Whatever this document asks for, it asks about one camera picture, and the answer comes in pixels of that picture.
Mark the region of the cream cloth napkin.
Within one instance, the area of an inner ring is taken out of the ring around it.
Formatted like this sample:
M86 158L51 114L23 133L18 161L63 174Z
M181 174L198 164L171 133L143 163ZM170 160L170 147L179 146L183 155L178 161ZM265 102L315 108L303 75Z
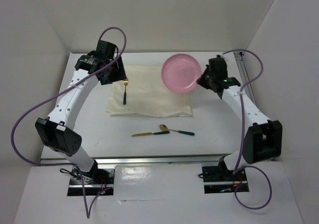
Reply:
M129 84L123 105L124 82L112 84L107 112L110 116L192 117L189 94L176 94L162 82L161 66L125 65Z

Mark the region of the pink plate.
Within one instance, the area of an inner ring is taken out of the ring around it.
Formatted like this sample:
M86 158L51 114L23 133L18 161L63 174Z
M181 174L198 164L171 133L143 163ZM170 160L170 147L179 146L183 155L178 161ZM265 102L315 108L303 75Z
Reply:
M161 69L164 85L174 93L188 93L195 89L202 74L199 62L184 53L167 58Z

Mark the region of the gold fork green handle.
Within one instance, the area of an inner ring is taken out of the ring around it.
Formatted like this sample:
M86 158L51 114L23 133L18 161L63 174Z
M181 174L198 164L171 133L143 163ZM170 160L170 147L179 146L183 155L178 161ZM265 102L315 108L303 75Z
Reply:
M129 84L129 80L128 79L125 79L124 80L124 96L123 96L123 105L126 105L127 103L127 86Z

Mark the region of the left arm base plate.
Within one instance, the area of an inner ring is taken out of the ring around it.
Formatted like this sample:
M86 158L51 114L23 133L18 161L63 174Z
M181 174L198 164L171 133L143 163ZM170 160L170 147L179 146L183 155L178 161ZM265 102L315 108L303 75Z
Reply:
M114 168L104 169L94 180L83 175L83 182L76 168L66 173L70 174L67 191L67 196L69 197L83 196L82 184L84 184L86 196L96 196L97 194L100 196L112 196L114 194Z

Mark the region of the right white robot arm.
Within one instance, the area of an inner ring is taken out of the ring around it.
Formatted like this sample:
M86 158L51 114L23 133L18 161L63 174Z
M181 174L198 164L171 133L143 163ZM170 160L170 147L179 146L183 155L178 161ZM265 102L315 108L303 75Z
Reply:
M282 124L264 115L246 95L240 82L228 76L222 56L209 59L197 84L217 93L242 122L240 148L220 158L217 166L219 178L229 180L239 168L281 155Z

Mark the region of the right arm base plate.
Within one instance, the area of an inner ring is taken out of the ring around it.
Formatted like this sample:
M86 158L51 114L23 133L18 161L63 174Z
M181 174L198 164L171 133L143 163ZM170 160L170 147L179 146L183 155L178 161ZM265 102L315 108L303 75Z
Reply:
M217 166L202 166L202 173L198 177L203 180L205 194L234 193L236 189L237 192L249 192L244 170L230 177L222 177Z

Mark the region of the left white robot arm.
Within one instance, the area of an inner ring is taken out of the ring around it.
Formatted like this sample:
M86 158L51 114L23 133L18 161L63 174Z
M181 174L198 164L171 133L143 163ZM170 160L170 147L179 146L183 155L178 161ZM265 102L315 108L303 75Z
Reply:
M88 184L99 182L107 172L98 168L96 160L82 148L82 137L73 128L77 116L93 88L126 79L123 61L114 60L118 47L100 40L96 50L82 55L76 65L66 92L52 112L38 118L35 128L42 143L79 167L82 180Z

